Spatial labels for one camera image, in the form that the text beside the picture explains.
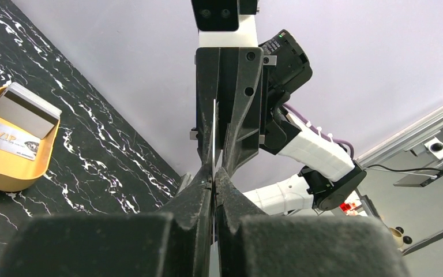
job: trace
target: black marble table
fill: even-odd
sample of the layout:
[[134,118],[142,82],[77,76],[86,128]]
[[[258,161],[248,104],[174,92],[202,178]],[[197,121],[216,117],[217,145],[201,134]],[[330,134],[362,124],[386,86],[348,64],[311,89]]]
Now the black marble table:
[[45,176],[22,192],[0,192],[0,256],[34,215],[133,214],[173,197],[179,175],[10,0],[0,0],[0,86],[11,81],[63,113]]

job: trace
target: white cable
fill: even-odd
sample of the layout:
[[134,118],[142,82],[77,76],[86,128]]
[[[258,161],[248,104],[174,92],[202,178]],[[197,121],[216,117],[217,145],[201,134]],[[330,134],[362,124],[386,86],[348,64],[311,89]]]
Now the white cable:
[[377,171],[384,171],[384,172],[392,172],[392,173],[398,173],[398,174],[406,174],[406,175],[419,175],[419,176],[427,176],[430,178],[437,178],[437,175],[429,175],[429,174],[421,174],[421,173],[413,173],[413,172],[397,172],[397,171],[391,171],[391,170],[386,170],[386,169],[374,169],[371,167],[367,167],[364,170],[377,170]]

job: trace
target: black knob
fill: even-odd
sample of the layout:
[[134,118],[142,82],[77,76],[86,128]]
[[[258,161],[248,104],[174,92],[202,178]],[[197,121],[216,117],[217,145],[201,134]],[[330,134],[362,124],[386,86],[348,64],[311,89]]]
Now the black knob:
[[430,146],[430,150],[437,152],[443,149],[443,144],[442,143],[434,143]]
[[403,243],[412,244],[412,238],[406,235],[405,237],[403,237]]

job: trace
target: yellow tray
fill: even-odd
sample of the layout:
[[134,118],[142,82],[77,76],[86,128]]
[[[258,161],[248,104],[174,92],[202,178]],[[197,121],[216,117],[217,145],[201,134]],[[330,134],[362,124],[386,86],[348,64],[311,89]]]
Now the yellow tray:
[[[5,87],[0,87],[0,94]],[[18,126],[0,118],[0,123],[26,132]],[[57,136],[57,125],[42,139],[35,160],[28,160],[20,156],[0,150],[0,190],[16,192],[26,189],[40,178],[48,169],[53,150],[53,143]]]

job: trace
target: purple cable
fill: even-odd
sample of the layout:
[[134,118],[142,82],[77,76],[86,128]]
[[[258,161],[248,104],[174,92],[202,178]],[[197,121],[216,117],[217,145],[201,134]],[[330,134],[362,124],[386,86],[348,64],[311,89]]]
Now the purple cable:
[[[283,104],[283,107],[286,108],[288,111],[290,111],[292,114],[294,114],[296,117],[299,118],[299,120],[303,121],[303,123],[306,125],[308,123],[308,119],[306,119],[304,116],[302,116],[294,107],[292,107],[289,104]],[[318,134],[318,129],[315,126],[310,126],[310,130],[312,130],[315,134]],[[320,136],[322,138],[324,138],[327,141],[331,141],[330,137],[327,136],[326,134],[320,132]],[[348,142],[347,140],[340,140],[338,138],[332,138],[334,143],[340,143],[340,144],[344,144],[347,145],[347,147],[349,147],[349,155],[351,156],[351,158],[354,158],[354,146],[352,146],[352,144],[350,142]]]

